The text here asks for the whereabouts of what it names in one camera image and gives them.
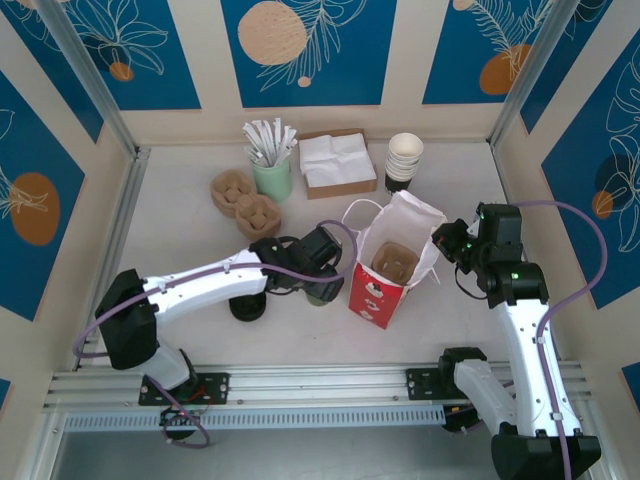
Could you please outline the stack of paper cups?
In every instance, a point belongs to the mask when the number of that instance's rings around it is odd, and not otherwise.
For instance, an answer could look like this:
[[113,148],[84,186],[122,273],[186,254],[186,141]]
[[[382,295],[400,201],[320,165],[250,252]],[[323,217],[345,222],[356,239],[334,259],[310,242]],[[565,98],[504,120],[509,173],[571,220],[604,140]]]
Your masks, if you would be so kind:
[[419,168],[424,144],[412,133],[394,135],[385,162],[385,190],[389,194],[407,190]]

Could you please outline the aluminium frame post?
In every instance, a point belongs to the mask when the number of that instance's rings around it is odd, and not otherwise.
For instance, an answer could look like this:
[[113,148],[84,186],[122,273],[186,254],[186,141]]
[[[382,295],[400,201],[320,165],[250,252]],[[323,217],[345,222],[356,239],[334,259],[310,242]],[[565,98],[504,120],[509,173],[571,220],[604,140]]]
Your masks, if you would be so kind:
[[95,66],[77,31],[57,0],[33,0],[36,11],[47,30],[73,69],[104,123],[117,143],[132,161],[140,151],[131,131],[120,114],[111,92]]
[[555,0],[553,2],[549,17],[542,25],[487,138],[492,152],[495,152],[501,141],[505,139],[511,124],[519,115],[520,109],[562,37],[565,27],[571,20],[579,3],[580,0]]

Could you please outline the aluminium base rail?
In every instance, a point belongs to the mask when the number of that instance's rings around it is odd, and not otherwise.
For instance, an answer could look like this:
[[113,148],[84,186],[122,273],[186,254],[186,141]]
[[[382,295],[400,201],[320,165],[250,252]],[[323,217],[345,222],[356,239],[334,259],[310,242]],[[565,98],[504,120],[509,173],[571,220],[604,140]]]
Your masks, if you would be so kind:
[[[229,408],[347,407],[406,405],[405,371],[410,365],[222,366],[204,372],[230,375]],[[111,411],[138,406],[142,377],[88,365],[53,375],[45,411]]]

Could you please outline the aluminium frame side rail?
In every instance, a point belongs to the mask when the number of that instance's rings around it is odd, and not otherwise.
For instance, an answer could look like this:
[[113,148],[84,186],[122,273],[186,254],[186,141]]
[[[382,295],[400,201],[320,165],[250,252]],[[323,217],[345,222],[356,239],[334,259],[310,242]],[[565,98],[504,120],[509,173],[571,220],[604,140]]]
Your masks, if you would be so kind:
[[150,146],[139,147],[137,155],[129,167],[108,236],[106,253],[98,275],[97,285],[89,306],[87,324],[95,320],[95,310],[117,274],[151,151]]

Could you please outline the brown cardboard napkin box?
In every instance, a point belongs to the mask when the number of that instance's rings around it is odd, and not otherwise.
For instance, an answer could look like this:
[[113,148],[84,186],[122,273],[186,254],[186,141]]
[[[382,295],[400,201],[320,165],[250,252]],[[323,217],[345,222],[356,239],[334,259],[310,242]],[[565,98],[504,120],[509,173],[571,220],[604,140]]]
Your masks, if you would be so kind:
[[[352,128],[352,129],[342,129],[342,130],[327,130],[327,131],[319,131],[313,133],[301,134],[299,136],[300,140],[315,138],[322,135],[331,135],[331,136],[341,136],[341,135],[350,135],[355,133],[361,133],[364,137],[364,141],[368,150],[367,140],[363,129],[360,128]],[[347,196],[347,195],[355,195],[355,194],[363,194],[373,192],[378,183],[378,174],[376,171],[376,167],[374,166],[373,161],[371,160],[377,178],[369,181],[362,181],[357,183],[343,184],[343,185],[335,185],[328,187],[319,187],[312,188],[309,186],[306,177],[302,174],[302,178],[304,181],[304,185],[306,188],[307,198],[310,200],[315,199],[324,199],[330,197],[338,197],[338,196]]]

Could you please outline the white paper napkins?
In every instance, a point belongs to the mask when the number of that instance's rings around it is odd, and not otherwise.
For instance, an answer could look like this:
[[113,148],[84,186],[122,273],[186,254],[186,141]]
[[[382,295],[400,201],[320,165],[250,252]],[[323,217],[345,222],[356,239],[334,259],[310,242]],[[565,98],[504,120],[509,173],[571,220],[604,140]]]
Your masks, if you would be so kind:
[[361,133],[300,140],[299,151],[301,172],[312,188],[377,178]]

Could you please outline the small electronics board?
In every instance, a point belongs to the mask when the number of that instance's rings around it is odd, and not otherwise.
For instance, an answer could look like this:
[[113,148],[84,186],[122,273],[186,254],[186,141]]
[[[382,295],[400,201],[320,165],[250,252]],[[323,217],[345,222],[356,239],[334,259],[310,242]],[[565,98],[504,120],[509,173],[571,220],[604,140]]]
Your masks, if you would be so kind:
[[482,426],[477,410],[470,405],[445,406],[445,424],[443,428],[450,433],[466,433]]
[[176,407],[169,407],[160,412],[159,426],[161,428],[201,427],[200,411],[183,411]]

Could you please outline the mint green straw holder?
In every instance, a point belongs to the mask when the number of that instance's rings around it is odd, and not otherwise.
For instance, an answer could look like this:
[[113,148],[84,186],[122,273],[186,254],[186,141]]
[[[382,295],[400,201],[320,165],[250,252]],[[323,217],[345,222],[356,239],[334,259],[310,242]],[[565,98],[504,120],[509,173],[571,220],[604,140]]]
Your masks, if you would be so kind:
[[284,202],[292,193],[291,166],[288,159],[274,167],[253,164],[252,172],[259,194],[276,203]]

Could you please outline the black cup lid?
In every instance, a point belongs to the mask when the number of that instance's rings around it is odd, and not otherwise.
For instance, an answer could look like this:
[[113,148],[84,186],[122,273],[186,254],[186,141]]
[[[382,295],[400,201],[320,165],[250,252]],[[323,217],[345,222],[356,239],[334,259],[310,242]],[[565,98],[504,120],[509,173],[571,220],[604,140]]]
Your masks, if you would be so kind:
[[266,294],[244,295],[229,300],[231,314],[239,321],[253,322],[259,319],[266,310]]

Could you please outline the white red paper bag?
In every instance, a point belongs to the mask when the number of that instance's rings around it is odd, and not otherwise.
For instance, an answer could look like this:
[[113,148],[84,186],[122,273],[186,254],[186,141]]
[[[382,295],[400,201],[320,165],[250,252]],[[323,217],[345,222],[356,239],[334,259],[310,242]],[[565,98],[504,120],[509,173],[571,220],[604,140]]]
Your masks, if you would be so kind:
[[[435,264],[440,251],[432,242],[432,234],[446,222],[443,212],[406,190],[394,193],[386,206],[379,206],[370,225],[356,233],[349,309],[377,327],[387,328],[413,288],[427,276],[438,278]],[[391,283],[371,268],[376,252],[387,242],[401,244],[419,257],[407,285]]]

